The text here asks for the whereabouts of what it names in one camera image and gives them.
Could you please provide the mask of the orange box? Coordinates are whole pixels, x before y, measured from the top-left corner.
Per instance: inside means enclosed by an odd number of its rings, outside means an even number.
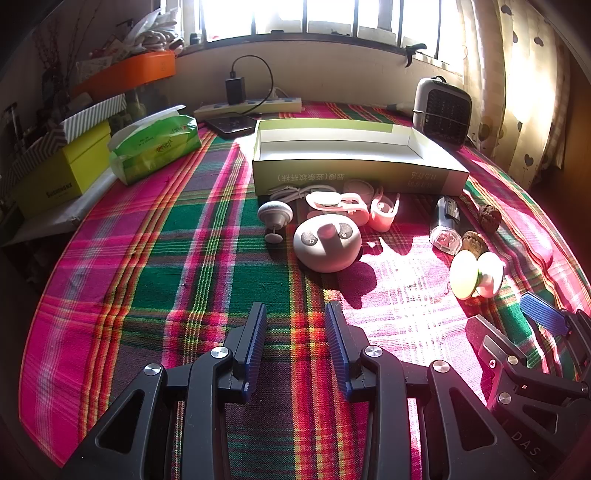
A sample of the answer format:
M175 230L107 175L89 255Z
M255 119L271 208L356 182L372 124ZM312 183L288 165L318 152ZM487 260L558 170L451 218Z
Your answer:
M87 93L95 102L109 99L136 87L174 76L175 61L176 55L170 50L127 58L74 86L71 97Z

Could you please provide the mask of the small white mushroom massager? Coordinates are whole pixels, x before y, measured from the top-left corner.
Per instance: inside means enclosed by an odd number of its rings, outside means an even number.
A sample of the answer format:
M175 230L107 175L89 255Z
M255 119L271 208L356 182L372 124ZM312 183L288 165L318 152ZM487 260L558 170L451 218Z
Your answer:
M283 201L269 201L259 207L257 217L266 226L264 241L269 244L279 244L283 241L280 230L293 220L293 211Z

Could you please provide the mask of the green white spool roller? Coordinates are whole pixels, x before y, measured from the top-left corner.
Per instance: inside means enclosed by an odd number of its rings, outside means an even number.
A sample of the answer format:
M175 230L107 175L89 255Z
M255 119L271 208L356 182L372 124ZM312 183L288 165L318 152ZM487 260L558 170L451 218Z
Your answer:
M494 297L503 277L504 263L493 252L476 257L471 251L462 250L453 258L450 268L452 292L460 300L473 296Z

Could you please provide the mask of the plastic bags pile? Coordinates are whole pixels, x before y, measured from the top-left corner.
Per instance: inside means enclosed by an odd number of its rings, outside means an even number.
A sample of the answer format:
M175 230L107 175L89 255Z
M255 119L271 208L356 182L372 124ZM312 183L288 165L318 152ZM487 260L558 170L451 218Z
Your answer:
M123 40L112 36L102 48L90 53L89 58L110 57L114 64L144 53L172 51L178 54L184 48L180 20L178 7L164 12L155 10L133 26Z

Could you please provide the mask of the round white dome massager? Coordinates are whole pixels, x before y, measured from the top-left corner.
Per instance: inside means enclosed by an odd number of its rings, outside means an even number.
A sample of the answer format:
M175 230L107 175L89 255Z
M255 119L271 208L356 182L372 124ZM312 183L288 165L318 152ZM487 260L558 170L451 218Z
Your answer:
M339 214L324 214L301 223L294 232L297 259L318 273L349 268L362 249L362 236L353 220Z

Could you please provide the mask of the pink white clip massager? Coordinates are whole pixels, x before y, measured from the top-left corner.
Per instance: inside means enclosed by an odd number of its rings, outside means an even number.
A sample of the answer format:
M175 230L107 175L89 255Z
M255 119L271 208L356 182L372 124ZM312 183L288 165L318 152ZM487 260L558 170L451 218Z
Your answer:
M305 200L318 212L345 215L361 227L369 222L369 204L374 193L375 188L369 182L349 180L342 193L329 185L314 186L305 195Z

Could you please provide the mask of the black smartphone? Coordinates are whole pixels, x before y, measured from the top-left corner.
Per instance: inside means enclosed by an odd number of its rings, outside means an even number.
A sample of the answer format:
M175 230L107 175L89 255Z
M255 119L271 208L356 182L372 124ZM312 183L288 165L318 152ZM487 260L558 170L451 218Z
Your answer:
M205 125L224 140L252 135L256 131L256 119L243 115L211 118Z

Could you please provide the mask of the brown walnut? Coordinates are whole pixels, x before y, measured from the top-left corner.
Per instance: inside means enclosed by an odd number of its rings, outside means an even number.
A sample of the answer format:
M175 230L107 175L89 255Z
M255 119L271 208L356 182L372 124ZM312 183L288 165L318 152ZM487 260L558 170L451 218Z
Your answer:
M462 237L462 251L470 251L476 258L488 251L485 239L475 231L467 231Z
M502 214L492 205L483 205L478 211L478 221L481 228L490 234L495 233L502 222Z

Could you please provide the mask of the plaid pink green cloth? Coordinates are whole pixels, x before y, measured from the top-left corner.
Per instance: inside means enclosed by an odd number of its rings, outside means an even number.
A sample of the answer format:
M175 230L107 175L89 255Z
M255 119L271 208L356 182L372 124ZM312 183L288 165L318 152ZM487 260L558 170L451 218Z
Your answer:
M492 362L466 335L480 315L526 365L583 378L566 339L521 311L534 293L570 311L590 309L590 281L536 201L476 149L455 152L468 178L461 225L480 231L499 210L487 248L503 263L492 298L457 298L452 259L430 242L433 196L401 194L384 233L363 228L353 265L318 274L297 260L296 228L269 245L256 215L252 160L235 141L199 130L201 146L138 184L114 185L60 256L35 312L19 385L19 420L63 478L67 461L108 406L150 363L188 364L221 345L253 303L267 333L252 400L226 409L235 479L356 479L366 404L339 392L325 334L325 304L339 301L370 342L418 365L437 360L487 400Z

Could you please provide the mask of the striped white box lid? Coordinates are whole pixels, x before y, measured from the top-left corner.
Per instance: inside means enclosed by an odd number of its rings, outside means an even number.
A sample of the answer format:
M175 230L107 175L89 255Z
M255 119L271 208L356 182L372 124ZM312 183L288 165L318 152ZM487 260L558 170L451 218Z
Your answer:
M53 130L38 139L24 154L17 157L7 173L2 176L1 196L6 196L20 180L55 152L125 109L125 95L119 94L81 110L62 121Z

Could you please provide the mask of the pink cup-shaped piece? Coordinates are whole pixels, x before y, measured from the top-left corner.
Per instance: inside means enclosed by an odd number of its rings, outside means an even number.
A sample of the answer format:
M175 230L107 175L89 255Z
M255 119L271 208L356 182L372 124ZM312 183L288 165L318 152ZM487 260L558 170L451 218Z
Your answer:
M369 226L377 232L387 232L393 225L399 208L400 195L397 194L392 200L385 194L384 188L380 186L370 202Z

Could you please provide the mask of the black charger adapter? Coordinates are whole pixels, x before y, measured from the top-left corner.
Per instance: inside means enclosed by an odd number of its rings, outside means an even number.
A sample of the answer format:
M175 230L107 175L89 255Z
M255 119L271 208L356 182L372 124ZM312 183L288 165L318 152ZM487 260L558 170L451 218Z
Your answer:
M245 102L245 78L238 76L235 71L231 70L229 77L225 79L225 92L229 105L238 105Z

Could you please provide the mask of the white green cardboard box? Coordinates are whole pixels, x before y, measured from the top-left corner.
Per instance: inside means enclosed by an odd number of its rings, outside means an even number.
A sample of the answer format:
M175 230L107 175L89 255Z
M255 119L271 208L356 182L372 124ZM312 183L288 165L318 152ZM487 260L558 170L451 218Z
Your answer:
M252 159L254 189L364 180L387 192L458 196L469 171L412 127L346 119L259 121Z

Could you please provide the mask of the heart pattern curtain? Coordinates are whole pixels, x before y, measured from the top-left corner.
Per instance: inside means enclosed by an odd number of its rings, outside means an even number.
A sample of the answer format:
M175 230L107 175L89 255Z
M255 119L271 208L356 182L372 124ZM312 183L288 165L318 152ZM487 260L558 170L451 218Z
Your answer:
M469 137L522 188L561 165L570 95L564 42L527 1L460 1Z

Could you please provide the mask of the black flashlight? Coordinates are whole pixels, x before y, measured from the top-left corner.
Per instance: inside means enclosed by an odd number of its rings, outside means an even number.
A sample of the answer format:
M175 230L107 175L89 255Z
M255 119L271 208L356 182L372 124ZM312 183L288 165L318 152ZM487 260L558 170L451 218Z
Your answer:
M457 201L448 196L438 199L432 215L429 240L438 250L455 256L462 248L459 233L460 209Z

